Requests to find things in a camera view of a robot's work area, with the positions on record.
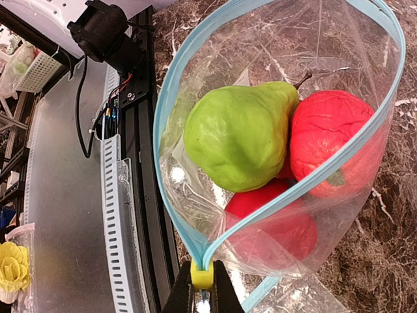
white basket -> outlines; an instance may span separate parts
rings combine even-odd
[[[39,93],[51,77],[61,66],[60,62],[54,60],[44,52],[40,52],[25,75],[18,82],[16,90],[27,93]]]

pear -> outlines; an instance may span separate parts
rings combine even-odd
[[[184,129],[188,156],[218,186],[245,192],[265,186],[283,168],[289,120],[298,106],[291,85],[226,86],[208,92]]]

marble countertop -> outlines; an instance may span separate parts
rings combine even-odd
[[[155,14],[159,88],[190,31],[225,2],[180,0]],[[414,0],[388,4],[408,50],[386,153],[368,201],[317,275],[356,313],[417,312],[417,6]]]

yellow flower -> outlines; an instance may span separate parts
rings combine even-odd
[[[27,249],[11,242],[0,245],[0,288],[7,292],[25,290],[30,281]]]

blue bag rim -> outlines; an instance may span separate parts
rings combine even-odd
[[[165,80],[162,84],[162,89],[160,91],[160,96],[156,106],[153,130],[153,151],[158,185],[160,187],[162,199],[179,235],[183,239],[188,252],[191,254],[191,257],[195,259],[197,264],[202,269],[208,268],[214,252],[230,235],[248,226],[249,224],[252,224],[260,219],[276,213],[286,205],[303,196],[305,193],[309,192],[312,188],[324,181],[328,176],[332,175],[337,169],[346,163],[348,159],[357,153],[360,148],[363,147],[363,145],[372,137],[372,135],[374,135],[374,133],[386,119],[389,112],[390,103],[397,91],[403,73],[406,54],[405,37],[398,19],[388,7],[388,5],[382,0],[345,0],[347,3],[354,6],[359,11],[368,15],[372,20],[376,21],[381,27],[385,29],[385,31],[387,31],[387,33],[395,40],[396,44],[399,46],[400,60],[398,69],[393,84],[387,93],[387,96],[373,117],[368,121],[368,123],[332,158],[327,160],[318,169],[316,169],[301,182],[296,184],[293,188],[284,192],[276,199],[272,200],[256,212],[252,213],[250,216],[247,216],[245,219],[234,225],[231,229],[217,238],[217,240],[215,240],[210,246],[208,246],[205,252],[202,251],[194,245],[193,239],[190,238],[190,236],[187,234],[187,231],[184,228],[185,221],[181,221],[181,217],[172,207],[164,188],[159,154],[160,140],[165,127],[165,125],[161,125],[160,123],[163,107],[169,106],[172,110],[172,107],[176,101],[176,95],[179,90],[180,76],[188,64],[188,61],[193,57],[194,53],[202,46],[206,39],[208,39],[208,37],[213,32],[215,32],[215,30],[217,30],[217,28],[245,13],[248,13],[273,1],[276,0],[230,0],[215,10],[205,20],[203,20],[188,35],[178,50],[177,55],[174,57],[174,60],[172,61],[171,66],[169,67],[169,70],[165,76]],[[197,230],[195,230],[195,232],[193,231],[193,233],[198,237],[203,236]]]

